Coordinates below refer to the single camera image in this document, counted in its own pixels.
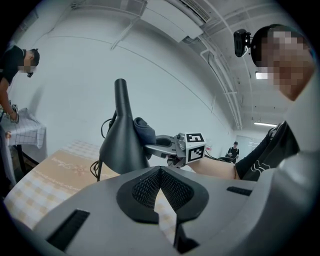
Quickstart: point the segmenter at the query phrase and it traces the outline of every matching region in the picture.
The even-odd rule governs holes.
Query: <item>person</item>
[[[319,90],[317,83],[313,82],[316,79],[316,64],[307,40],[288,26],[273,24],[256,32],[250,48],[254,64],[266,74],[268,82],[272,82],[286,98],[296,103],[288,110],[286,121],[270,129],[262,142],[244,159],[232,164],[203,158],[189,164],[196,173],[257,181],[262,172],[276,168],[283,159],[297,154],[299,145],[303,150],[318,147],[313,142],[315,138],[309,136],[316,132],[316,128],[311,126],[312,132],[306,133],[306,124],[316,124],[318,121],[307,120],[306,112],[314,111],[314,107],[309,107],[317,104],[312,90]],[[293,131],[299,135],[299,145]]]
[[[237,158],[239,158],[239,148],[237,148],[238,142],[233,143],[233,147],[230,147],[227,153],[227,156],[233,158],[232,163],[236,163]]]
[[[12,109],[7,89],[18,71],[31,74],[39,64],[40,54],[37,49],[25,50],[16,45],[9,46],[0,60],[0,105],[12,120],[18,114]]]

